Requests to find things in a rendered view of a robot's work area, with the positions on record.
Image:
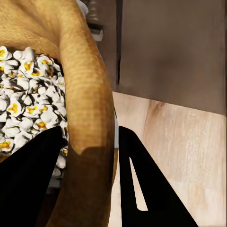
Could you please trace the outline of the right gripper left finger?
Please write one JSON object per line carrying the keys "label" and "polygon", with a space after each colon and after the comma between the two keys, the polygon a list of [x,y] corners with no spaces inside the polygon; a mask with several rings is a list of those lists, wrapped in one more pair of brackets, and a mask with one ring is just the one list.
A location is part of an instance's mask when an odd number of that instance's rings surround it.
{"label": "right gripper left finger", "polygon": [[35,227],[63,141],[51,127],[0,163],[0,227]]}

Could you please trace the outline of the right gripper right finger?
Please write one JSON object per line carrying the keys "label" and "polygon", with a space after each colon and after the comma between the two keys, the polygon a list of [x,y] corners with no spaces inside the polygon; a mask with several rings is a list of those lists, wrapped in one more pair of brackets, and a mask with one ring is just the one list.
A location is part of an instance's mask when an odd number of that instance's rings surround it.
{"label": "right gripper right finger", "polygon": [[[119,125],[122,227],[199,227],[137,134]],[[132,160],[148,210],[137,208]]]}

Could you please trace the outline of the popcorn bag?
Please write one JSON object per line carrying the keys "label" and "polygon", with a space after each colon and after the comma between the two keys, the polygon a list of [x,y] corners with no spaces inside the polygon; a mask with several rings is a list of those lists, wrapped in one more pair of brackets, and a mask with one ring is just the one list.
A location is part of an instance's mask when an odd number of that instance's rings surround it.
{"label": "popcorn bag", "polygon": [[68,153],[61,187],[46,193],[35,227],[108,227],[119,123],[107,69],[75,0],[0,0],[0,48],[35,49],[65,80]]}

